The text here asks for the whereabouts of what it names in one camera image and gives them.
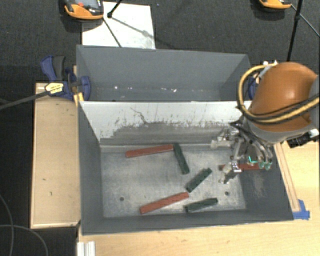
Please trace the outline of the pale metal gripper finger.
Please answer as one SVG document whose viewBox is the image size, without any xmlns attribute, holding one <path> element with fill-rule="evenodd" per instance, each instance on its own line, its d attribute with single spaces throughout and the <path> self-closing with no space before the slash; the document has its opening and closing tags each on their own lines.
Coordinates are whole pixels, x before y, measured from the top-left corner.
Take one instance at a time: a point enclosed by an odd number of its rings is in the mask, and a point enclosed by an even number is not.
<svg viewBox="0 0 320 256">
<path fill-rule="evenodd" d="M 225 175 L 239 174 L 242 172 L 237 161 L 232 161 L 232 162 L 227 163 L 222 168 L 222 171 Z"/>
<path fill-rule="evenodd" d="M 219 179 L 220 184 L 228 184 L 230 180 L 233 180 L 238 174 L 234 172 L 223 173 Z"/>
</svg>

